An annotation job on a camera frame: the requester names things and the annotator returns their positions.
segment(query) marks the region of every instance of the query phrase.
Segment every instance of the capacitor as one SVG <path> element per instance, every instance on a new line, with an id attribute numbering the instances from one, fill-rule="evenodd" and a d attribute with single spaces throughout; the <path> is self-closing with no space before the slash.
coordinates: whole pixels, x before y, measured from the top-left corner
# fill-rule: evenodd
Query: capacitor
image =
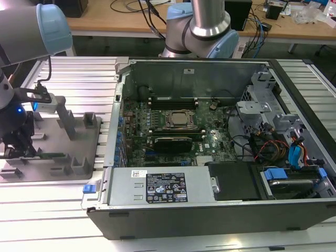
<path id="1" fill-rule="evenodd" d="M 118 127 L 121 127 L 123 122 L 124 122 L 124 118 L 123 117 L 119 117 Z"/>
<path id="2" fill-rule="evenodd" d="M 120 153 L 120 148 L 119 148 L 119 147 L 116 147 L 114 153 L 115 153 L 115 154 L 119 154 L 119 153 Z"/>
<path id="3" fill-rule="evenodd" d="M 119 146 L 121 144 L 121 139 L 117 138 L 117 140 L 115 142 L 116 142 L 115 145 Z"/>

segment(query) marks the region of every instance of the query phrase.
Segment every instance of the wooden desk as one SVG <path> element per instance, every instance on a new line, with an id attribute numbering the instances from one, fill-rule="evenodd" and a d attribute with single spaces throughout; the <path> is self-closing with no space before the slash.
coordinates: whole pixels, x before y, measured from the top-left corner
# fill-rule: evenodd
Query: wooden desk
<path id="1" fill-rule="evenodd" d="M 155 37 L 148 28 L 142 13 L 118 13 L 110 9 L 112 0 L 89 0 L 86 12 L 81 18 L 68 18 L 68 23 L 73 35 L 78 36 L 107 36 L 107 37 Z M 254 0 L 253 9 L 264 0 Z M 130 5 L 139 9 L 139 5 Z M 160 15 L 166 19 L 169 5 L 157 6 Z M 118 0 L 113 8 L 128 11 L 123 0 Z M 295 44 L 326 44 L 336 45 L 336 29 L 332 29 L 327 24 L 316 22 L 315 24 L 297 25 L 291 17 L 280 16 L 278 20 L 265 19 L 265 13 L 261 7 L 254 12 L 262 22 L 272 25 L 267 41 L 276 43 Z M 161 33 L 166 32 L 166 26 L 157 17 L 152 15 L 152 19 L 157 29 Z M 247 43 L 255 34 L 255 25 L 248 21 L 244 31 L 239 32 L 240 45 Z"/>

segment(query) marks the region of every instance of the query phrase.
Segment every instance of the metal bracket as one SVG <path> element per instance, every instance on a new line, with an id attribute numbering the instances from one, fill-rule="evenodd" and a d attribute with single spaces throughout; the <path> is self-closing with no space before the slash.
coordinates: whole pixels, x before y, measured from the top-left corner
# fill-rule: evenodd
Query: metal bracket
<path id="1" fill-rule="evenodd" d="M 129 57 L 118 57 L 115 60 L 115 71 L 120 75 L 126 72 L 130 65 Z"/>

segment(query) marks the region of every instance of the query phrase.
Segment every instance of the cpu socket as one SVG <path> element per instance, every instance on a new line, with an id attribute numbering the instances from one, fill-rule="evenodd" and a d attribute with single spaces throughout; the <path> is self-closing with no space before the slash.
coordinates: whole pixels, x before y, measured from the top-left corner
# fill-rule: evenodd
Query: cpu socket
<path id="1" fill-rule="evenodd" d="M 194 126 L 193 113 L 190 110 L 172 110 L 166 112 L 166 128 L 188 128 Z"/>

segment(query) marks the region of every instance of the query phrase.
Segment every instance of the blue led light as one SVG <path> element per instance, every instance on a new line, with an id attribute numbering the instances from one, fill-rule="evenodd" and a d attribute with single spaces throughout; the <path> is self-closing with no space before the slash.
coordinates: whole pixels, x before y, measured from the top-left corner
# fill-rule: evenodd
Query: blue led light
<path id="1" fill-rule="evenodd" d="M 38 103 L 37 103 L 37 102 L 34 102 L 34 104 L 33 104 L 33 111 L 36 111 L 36 110 L 37 110 L 37 106 L 38 106 Z"/>

